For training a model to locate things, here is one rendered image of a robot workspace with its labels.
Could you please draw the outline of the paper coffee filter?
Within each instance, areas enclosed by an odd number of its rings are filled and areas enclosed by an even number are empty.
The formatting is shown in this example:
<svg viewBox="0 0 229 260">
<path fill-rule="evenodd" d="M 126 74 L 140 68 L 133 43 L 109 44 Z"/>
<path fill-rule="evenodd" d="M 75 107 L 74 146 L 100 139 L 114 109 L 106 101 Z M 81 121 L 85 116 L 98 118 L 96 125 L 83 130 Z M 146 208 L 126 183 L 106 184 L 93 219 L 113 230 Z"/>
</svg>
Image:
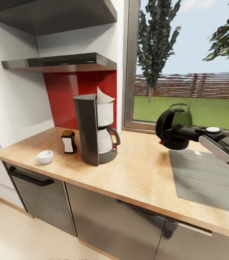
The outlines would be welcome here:
<svg viewBox="0 0 229 260">
<path fill-rule="evenodd" d="M 99 89 L 99 87 L 97 87 L 97 104 L 98 105 L 99 104 L 109 104 L 113 100 L 115 100 L 115 99 L 102 93 L 101 90 Z"/>
</svg>

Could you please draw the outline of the electric kettle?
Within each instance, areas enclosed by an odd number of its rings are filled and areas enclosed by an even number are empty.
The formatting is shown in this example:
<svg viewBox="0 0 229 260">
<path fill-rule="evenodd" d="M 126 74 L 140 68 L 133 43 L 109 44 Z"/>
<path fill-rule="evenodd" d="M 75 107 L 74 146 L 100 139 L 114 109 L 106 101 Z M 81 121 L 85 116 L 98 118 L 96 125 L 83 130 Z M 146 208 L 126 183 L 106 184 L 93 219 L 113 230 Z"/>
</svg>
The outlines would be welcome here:
<svg viewBox="0 0 229 260">
<path fill-rule="evenodd" d="M 186 104 L 173 104 L 170 106 L 168 110 L 161 114 L 158 118 L 158 121 L 155 126 L 156 135 L 161 139 L 163 145 L 166 149 L 169 150 L 183 150 L 186 149 L 189 145 L 189 140 L 183 138 L 174 137 L 172 140 L 168 139 L 168 136 L 159 132 L 158 129 L 162 129 L 162 127 L 173 127 L 176 124 L 173 123 L 173 120 L 178 118 L 179 116 L 186 114 L 187 119 L 183 121 L 185 127 L 192 127 L 192 116 L 190 112 L 190 108 Z"/>
</svg>

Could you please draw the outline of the coffee cup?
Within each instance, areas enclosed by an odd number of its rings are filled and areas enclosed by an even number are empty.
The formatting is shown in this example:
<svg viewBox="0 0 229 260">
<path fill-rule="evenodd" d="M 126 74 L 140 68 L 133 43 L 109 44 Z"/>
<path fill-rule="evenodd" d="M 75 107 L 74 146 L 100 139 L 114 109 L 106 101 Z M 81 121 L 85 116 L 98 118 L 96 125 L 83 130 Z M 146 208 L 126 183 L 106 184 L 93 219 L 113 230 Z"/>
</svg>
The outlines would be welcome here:
<svg viewBox="0 0 229 260">
<path fill-rule="evenodd" d="M 37 161 L 39 159 L 40 161 Z M 43 163 L 48 164 L 53 159 L 53 152 L 51 150 L 42 151 L 38 154 L 38 156 L 35 158 L 35 161 L 37 164 Z"/>
</svg>

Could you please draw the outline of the bottle of coffee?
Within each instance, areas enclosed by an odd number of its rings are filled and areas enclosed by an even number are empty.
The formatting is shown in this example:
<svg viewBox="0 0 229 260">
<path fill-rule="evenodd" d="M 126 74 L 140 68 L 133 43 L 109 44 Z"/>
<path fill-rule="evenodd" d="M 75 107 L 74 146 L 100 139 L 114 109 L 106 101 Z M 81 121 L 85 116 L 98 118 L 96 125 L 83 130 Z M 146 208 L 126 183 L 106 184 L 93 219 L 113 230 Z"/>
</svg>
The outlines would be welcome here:
<svg viewBox="0 0 229 260">
<path fill-rule="evenodd" d="M 74 141 L 75 133 L 72 130 L 65 130 L 61 138 L 65 146 L 64 153 L 75 153 L 77 150 L 77 146 Z"/>
</svg>

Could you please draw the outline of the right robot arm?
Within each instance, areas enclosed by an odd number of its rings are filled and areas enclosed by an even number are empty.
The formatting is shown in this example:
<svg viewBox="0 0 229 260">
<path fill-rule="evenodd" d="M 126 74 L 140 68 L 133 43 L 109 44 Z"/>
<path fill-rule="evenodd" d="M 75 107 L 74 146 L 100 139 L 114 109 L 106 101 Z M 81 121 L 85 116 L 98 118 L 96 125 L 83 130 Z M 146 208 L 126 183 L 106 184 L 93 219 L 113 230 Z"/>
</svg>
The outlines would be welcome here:
<svg viewBox="0 0 229 260">
<path fill-rule="evenodd" d="M 177 137 L 200 142 L 202 146 L 229 164 L 229 137 L 226 137 L 225 133 L 217 127 L 185 127 L 183 126 L 185 119 L 187 115 L 183 114 L 173 120 L 175 126 L 162 127 L 158 131 L 167 135 L 170 140 Z"/>
</svg>

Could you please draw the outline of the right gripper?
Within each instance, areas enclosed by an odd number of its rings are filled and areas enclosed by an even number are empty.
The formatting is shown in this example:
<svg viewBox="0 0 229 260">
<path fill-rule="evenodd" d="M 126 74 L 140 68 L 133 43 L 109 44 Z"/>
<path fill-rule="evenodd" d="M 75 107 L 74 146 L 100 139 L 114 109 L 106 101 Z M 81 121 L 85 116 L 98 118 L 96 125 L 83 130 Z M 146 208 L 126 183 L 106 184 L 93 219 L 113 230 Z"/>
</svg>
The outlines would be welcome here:
<svg viewBox="0 0 229 260">
<path fill-rule="evenodd" d="M 168 136 L 168 139 L 172 140 L 174 137 L 177 138 L 186 138 L 186 134 L 189 127 L 162 127 L 162 129 L 158 129 L 159 132 Z"/>
</svg>

